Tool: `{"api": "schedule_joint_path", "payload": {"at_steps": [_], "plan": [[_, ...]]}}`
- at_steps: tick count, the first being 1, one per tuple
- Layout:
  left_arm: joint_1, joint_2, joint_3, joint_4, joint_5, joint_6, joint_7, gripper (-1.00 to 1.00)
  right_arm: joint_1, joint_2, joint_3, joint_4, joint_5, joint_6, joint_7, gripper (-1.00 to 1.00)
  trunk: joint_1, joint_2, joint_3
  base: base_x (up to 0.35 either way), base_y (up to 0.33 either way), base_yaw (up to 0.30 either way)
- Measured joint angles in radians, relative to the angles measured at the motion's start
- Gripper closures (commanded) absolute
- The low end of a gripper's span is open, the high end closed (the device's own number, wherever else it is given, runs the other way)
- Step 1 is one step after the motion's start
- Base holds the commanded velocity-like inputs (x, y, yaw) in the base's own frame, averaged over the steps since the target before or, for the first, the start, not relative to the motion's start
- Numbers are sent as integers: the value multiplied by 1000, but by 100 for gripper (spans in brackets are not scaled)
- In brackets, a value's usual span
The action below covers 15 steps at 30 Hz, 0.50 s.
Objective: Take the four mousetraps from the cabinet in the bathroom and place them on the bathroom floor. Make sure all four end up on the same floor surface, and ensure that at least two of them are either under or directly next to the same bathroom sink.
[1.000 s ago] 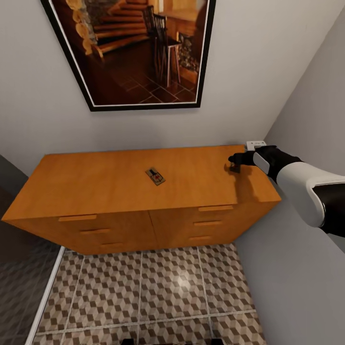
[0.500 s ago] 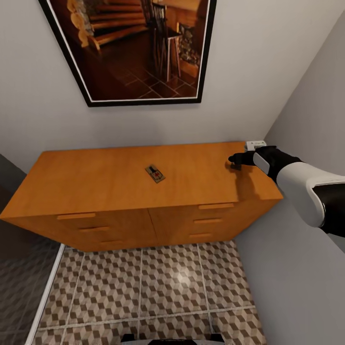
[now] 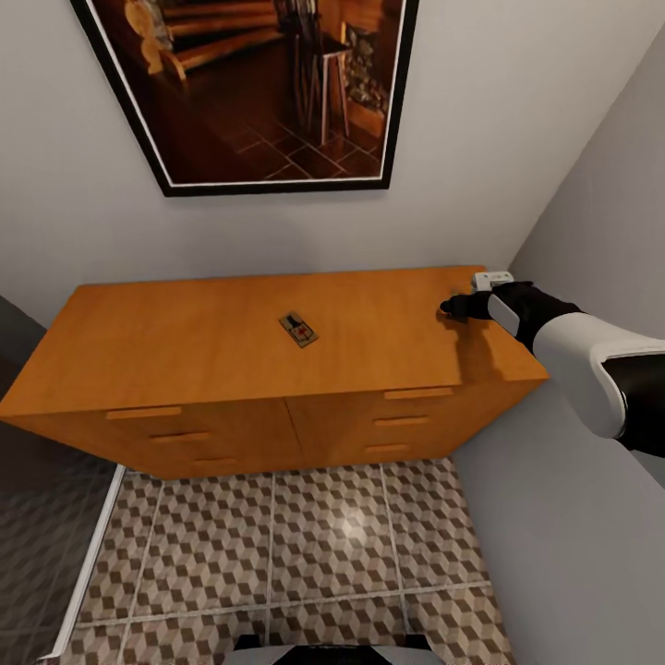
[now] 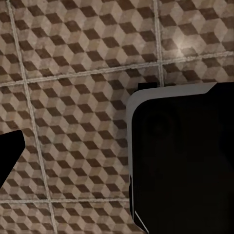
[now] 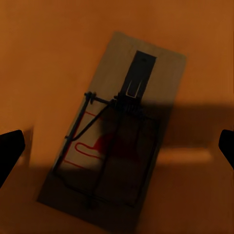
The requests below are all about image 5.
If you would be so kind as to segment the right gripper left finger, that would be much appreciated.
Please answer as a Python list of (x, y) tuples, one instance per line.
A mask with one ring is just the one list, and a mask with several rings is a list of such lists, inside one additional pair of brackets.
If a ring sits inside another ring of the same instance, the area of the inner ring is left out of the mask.
[(7, 179), (24, 148), (25, 141), (21, 130), (0, 135), (0, 188)]

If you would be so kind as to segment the mousetrap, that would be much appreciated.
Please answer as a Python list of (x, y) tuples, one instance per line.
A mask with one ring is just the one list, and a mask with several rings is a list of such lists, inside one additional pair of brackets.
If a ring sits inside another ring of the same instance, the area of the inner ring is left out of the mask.
[(114, 31), (36, 202), (135, 234), (187, 59)]

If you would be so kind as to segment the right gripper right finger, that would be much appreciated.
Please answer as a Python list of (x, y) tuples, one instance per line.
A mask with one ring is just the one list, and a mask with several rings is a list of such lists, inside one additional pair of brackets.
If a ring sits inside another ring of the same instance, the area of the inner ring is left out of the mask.
[(218, 146), (234, 169), (234, 132), (223, 130)]

